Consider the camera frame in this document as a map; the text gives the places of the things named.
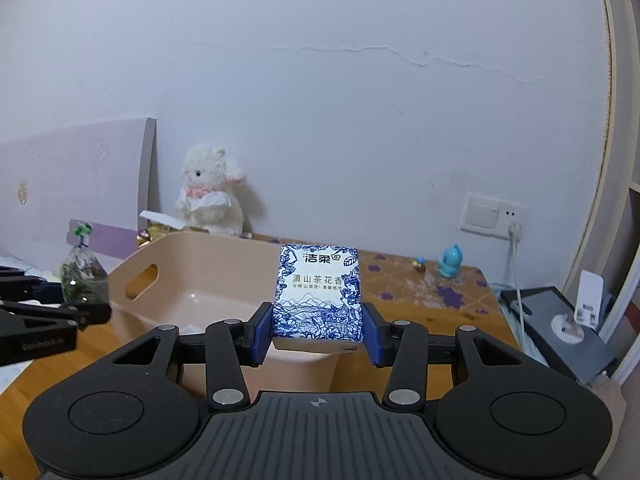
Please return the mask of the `person's right hand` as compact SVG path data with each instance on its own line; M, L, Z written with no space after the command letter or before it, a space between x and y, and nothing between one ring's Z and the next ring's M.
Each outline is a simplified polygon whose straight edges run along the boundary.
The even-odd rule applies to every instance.
M605 374L594 378L593 381L590 382L589 388L605 404L612 419L610 442L608 442L604 455L596 468L596 471L599 472L606 465L614 451L618 436L620 435L620 427L626 414L627 402L623 397L620 384L608 378Z

